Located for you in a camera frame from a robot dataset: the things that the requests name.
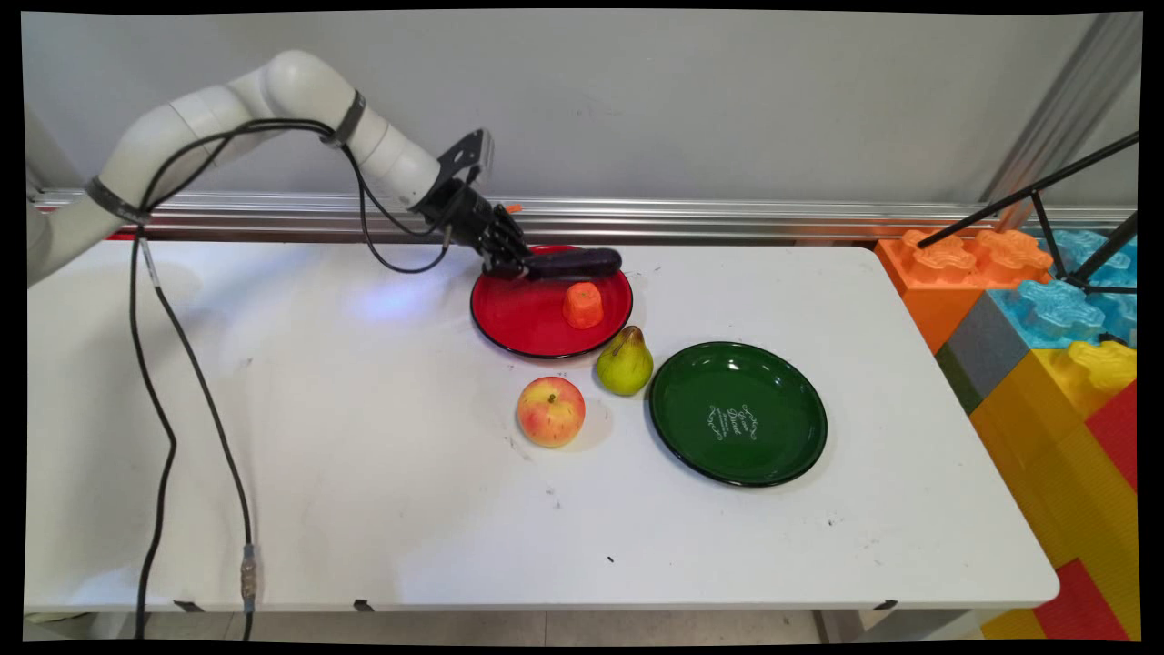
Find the carrot piece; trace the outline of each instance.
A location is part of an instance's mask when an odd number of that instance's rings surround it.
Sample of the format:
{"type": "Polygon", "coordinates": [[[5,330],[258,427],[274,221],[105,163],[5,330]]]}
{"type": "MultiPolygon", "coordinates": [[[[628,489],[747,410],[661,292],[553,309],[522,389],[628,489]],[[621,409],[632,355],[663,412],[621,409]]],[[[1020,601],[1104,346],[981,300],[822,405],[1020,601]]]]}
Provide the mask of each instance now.
{"type": "Polygon", "coordinates": [[[592,282],[579,282],[566,289],[562,314],[572,327],[585,330],[602,322],[602,293],[592,282]]]}

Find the black cable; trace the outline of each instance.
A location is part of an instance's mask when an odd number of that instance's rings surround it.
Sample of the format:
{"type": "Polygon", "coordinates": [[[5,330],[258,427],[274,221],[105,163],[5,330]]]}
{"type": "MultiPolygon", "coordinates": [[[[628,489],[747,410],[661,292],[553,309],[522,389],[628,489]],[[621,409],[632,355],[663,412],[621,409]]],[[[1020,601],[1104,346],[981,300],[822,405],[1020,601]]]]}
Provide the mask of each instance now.
{"type": "Polygon", "coordinates": [[[134,639],[146,636],[146,588],[149,584],[149,571],[154,565],[154,556],[157,554],[157,546],[162,542],[162,519],[165,513],[165,486],[170,479],[170,468],[173,465],[173,455],[178,450],[178,440],[173,436],[173,428],[162,410],[162,404],[157,400],[157,392],[154,391],[154,383],[150,382],[149,371],[146,368],[146,356],[142,354],[141,337],[137,335],[137,247],[144,236],[146,229],[139,227],[134,234],[133,254],[129,259],[129,334],[134,339],[134,351],[137,354],[137,366],[141,369],[142,382],[146,383],[146,391],[149,392],[149,400],[154,404],[154,411],[162,422],[165,437],[170,442],[170,450],[165,456],[165,464],[162,467],[162,480],[157,489],[157,510],[154,517],[154,539],[150,540],[149,550],[146,551],[146,562],[142,564],[142,575],[137,579],[137,612],[136,629],[134,639]]]}
{"type": "MultiPolygon", "coordinates": [[[[218,157],[218,155],[234,140],[235,136],[239,136],[240,134],[254,134],[254,133],[258,133],[258,131],[284,130],[284,129],[299,129],[299,130],[305,130],[305,131],[314,131],[317,134],[321,134],[321,135],[325,135],[325,136],[329,136],[329,135],[334,134],[334,130],[331,129],[327,124],[325,124],[322,122],[319,122],[319,121],[313,121],[313,120],[256,119],[256,120],[247,121],[247,122],[242,123],[241,126],[236,127],[235,129],[232,129],[232,130],[228,130],[228,131],[221,131],[221,133],[218,133],[218,134],[212,134],[210,136],[205,136],[205,137],[198,138],[198,140],[196,140],[196,141],[193,141],[191,143],[187,143],[186,145],[183,145],[182,148],[179,148],[177,151],[175,151],[172,155],[170,155],[162,163],[161,166],[158,166],[157,171],[154,173],[154,177],[150,179],[150,183],[149,183],[149,185],[146,188],[146,193],[142,197],[141,209],[143,212],[146,212],[146,213],[150,213],[155,208],[157,208],[158,205],[161,205],[162,202],[164,202],[165,200],[170,199],[176,193],[180,192],[183,188],[185,188],[186,186],[189,186],[199,175],[201,175],[211,165],[211,163],[214,161],[214,158],[218,157]],[[204,145],[206,143],[211,143],[213,141],[220,141],[220,143],[218,145],[215,145],[214,150],[206,158],[206,161],[204,161],[201,164],[199,164],[199,166],[197,169],[194,169],[194,171],[190,176],[187,176],[186,179],[182,181],[182,184],[178,184],[173,190],[171,190],[169,193],[165,193],[161,198],[158,198],[158,199],[156,199],[154,201],[150,201],[150,197],[154,194],[154,188],[157,187],[157,184],[162,179],[162,176],[165,175],[165,171],[169,170],[169,168],[171,165],[173,165],[173,163],[176,161],[178,161],[178,158],[180,158],[183,155],[185,155],[190,150],[192,150],[194,148],[199,148],[199,147],[201,147],[201,145],[204,145]]],[[[400,228],[405,233],[414,235],[414,236],[425,236],[425,235],[428,235],[434,229],[436,229],[438,227],[445,226],[445,223],[447,222],[447,216],[442,216],[441,220],[435,221],[425,232],[414,232],[412,229],[409,229],[400,221],[398,221],[391,213],[389,213],[389,211],[386,208],[384,208],[384,206],[379,202],[379,200],[371,192],[371,190],[368,188],[368,185],[364,181],[363,175],[360,171],[360,164],[359,164],[359,162],[356,162],[355,156],[352,154],[352,150],[346,144],[343,144],[341,147],[341,150],[343,151],[345,156],[347,156],[348,162],[352,164],[352,170],[355,172],[356,180],[359,181],[359,192],[360,192],[360,226],[361,226],[361,228],[363,230],[364,240],[368,243],[368,249],[371,250],[371,254],[382,264],[384,264],[389,269],[395,270],[397,272],[406,272],[406,273],[424,272],[425,270],[428,270],[428,269],[433,268],[434,265],[436,265],[438,263],[440,263],[440,261],[442,258],[445,258],[445,254],[448,251],[448,244],[449,244],[448,236],[449,236],[449,232],[447,229],[446,229],[446,233],[445,233],[445,241],[441,244],[440,254],[438,254],[436,257],[432,262],[430,262],[428,264],[426,264],[426,265],[423,265],[420,268],[412,268],[412,269],[410,269],[410,268],[400,268],[400,266],[393,265],[388,259],[385,259],[383,256],[381,256],[379,251],[372,244],[371,234],[368,230],[367,205],[364,204],[364,194],[365,193],[367,193],[367,195],[369,198],[371,198],[371,200],[376,205],[376,207],[385,216],[388,216],[388,219],[390,221],[392,221],[392,223],[395,223],[398,228],[400,228]]],[[[146,389],[149,392],[150,401],[154,404],[154,410],[157,413],[158,420],[162,422],[163,429],[165,430],[166,439],[170,442],[170,450],[166,454],[165,465],[162,468],[162,478],[161,478],[159,484],[158,484],[157,510],[156,510],[156,515],[155,515],[155,519],[154,519],[154,537],[150,541],[150,547],[149,547],[147,554],[146,554],[146,561],[142,563],[142,574],[141,574],[141,577],[139,578],[139,582],[137,582],[136,629],[134,632],[134,639],[143,639],[144,634],[146,634],[146,591],[147,591],[147,588],[148,588],[148,584],[149,584],[150,569],[154,565],[154,557],[156,556],[158,544],[162,541],[162,526],[163,526],[163,522],[164,522],[163,519],[164,519],[164,508],[165,508],[165,490],[166,490],[166,486],[169,484],[170,470],[171,470],[171,468],[173,465],[173,457],[175,457],[175,454],[177,453],[177,448],[178,448],[178,441],[175,437],[173,429],[170,426],[170,422],[169,422],[169,420],[165,417],[165,412],[162,410],[162,404],[158,401],[157,393],[154,390],[154,384],[150,380],[149,370],[148,370],[148,368],[146,365],[146,356],[144,356],[144,354],[142,351],[141,340],[140,340],[139,333],[137,333],[137,250],[144,243],[146,243],[146,228],[143,226],[139,226],[137,229],[136,229],[136,232],[134,233],[134,242],[133,242],[133,248],[132,248],[132,258],[130,258],[130,263],[129,263],[129,275],[130,275],[130,277],[129,277],[129,332],[130,332],[130,334],[133,336],[134,350],[137,354],[137,365],[139,365],[139,369],[141,370],[142,380],[146,383],[146,389]]],[[[253,553],[253,544],[251,544],[251,531],[250,531],[250,510],[249,510],[249,506],[247,504],[246,491],[242,487],[242,478],[239,476],[239,469],[235,465],[234,456],[230,454],[230,446],[229,446],[229,443],[227,442],[227,439],[226,439],[226,430],[222,428],[222,421],[219,418],[218,407],[214,405],[214,399],[211,396],[210,386],[206,384],[206,378],[205,378],[205,376],[203,376],[201,366],[199,366],[198,358],[194,356],[193,348],[190,346],[190,341],[186,339],[186,334],[182,329],[182,322],[178,320],[177,314],[173,312],[173,307],[170,306],[170,302],[166,299],[165,293],[162,291],[162,285],[161,285],[161,283],[158,282],[158,279],[156,277],[156,271],[154,270],[154,264],[152,264],[152,261],[151,261],[150,255],[149,255],[149,245],[148,244],[146,244],[146,257],[147,257],[147,265],[149,266],[149,270],[150,270],[150,278],[151,278],[151,280],[154,283],[154,290],[157,293],[158,300],[162,302],[163,308],[165,308],[166,315],[170,316],[170,322],[173,323],[173,329],[178,334],[178,339],[182,341],[182,346],[185,349],[186,356],[190,359],[190,364],[193,368],[194,375],[198,378],[198,384],[199,384],[199,386],[203,390],[203,397],[206,399],[206,405],[210,407],[211,417],[214,419],[214,428],[218,430],[219,442],[222,444],[222,454],[226,457],[227,467],[230,470],[230,477],[234,479],[235,491],[239,493],[239,504],[240,504],[240,506],[242,508],[243,532],[244,532],[244,537],[246,537],[246,550],[244,550],[244,553],[247,554],[247,555],[244,555],[243,568],[247,569],[247,558],[251,557],[250,554],[253,553]]],[[[243,586],[244,588],[247,586],[246,581],[243,582],[243,586]]],[[[244,622],[243,633],[242,633],[242,641],[249,641],[250,640],[251,624],[254,621],[253,597],[248,599],[246,597],[246,593],[247,593],[246,590],[244,590],[243,593],[244,593],[244,599],[243,599],[244,600],[244,607],[247,607],[247,608],[244,610],[244,621],[246,622],[244,622]]]]}

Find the white wall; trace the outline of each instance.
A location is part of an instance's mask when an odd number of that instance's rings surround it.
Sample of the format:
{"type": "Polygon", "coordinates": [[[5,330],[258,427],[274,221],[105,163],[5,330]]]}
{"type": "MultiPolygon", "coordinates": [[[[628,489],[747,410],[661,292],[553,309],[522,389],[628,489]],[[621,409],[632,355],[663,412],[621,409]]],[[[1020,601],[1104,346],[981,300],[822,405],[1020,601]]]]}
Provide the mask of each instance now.
{"type": "MultiPolygon", "coordinates": [[[[137,115],[301,48],[433,154],[489,127],[495,193],[974,201],[1091,20],[29,13],[21,36],[24,100],[83,179],[137,115]]],[[[340,155],[289,135],[201,186],[349,191],[353,180],[340,155]]]]}
{"type": "MultiPolygon", "coordinates": [[[[1107,115],[1079,148],[1073,158],[1107,145],[1140,129],[1140,73],[1128,83],[1107,115]]],[[[1055,205],[1137,205],[1140,175],[1140,145],[1122,152],[1059,181],[1044,193],[1048,204],[1055,205]]]]}

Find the pear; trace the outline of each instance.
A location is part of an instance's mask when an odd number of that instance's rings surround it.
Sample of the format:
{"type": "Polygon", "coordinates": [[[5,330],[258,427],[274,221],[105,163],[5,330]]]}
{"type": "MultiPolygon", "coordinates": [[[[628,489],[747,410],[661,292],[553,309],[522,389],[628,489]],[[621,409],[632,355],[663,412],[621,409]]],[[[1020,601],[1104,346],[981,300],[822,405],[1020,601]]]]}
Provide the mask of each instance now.
{"type": "Polygon", "coordinates": [[[598,356],[595,369],[603,386],[616,394],[629,397],[641,390],[654,371],[654,358],[643,341],[643,330],[634,325],[623,327],[598,356]]]}

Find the floor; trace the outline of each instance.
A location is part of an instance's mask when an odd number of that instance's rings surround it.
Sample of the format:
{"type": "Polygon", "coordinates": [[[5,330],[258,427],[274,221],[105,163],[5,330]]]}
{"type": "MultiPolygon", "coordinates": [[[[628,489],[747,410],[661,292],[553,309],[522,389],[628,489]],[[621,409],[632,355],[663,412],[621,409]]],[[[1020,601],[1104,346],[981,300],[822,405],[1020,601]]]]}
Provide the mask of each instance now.
{"type": "MultiPolygon", "coordinates": [[[[871,615],[865,624],[874,619],[871,615]]],[[[54,629],[81,638],[92,620],[92,614],[68,619],[54,629]]],[[[146,636],[237,640],[242,636],[242,615],[152,614],[146,636]]],[[[251,639],[425,646],[729,646],[821,641],[811,612],[761,611],[262,613],[255,617],[251,639]]],[[[965,639],[981,639],[981,634],[965,639]]]]}

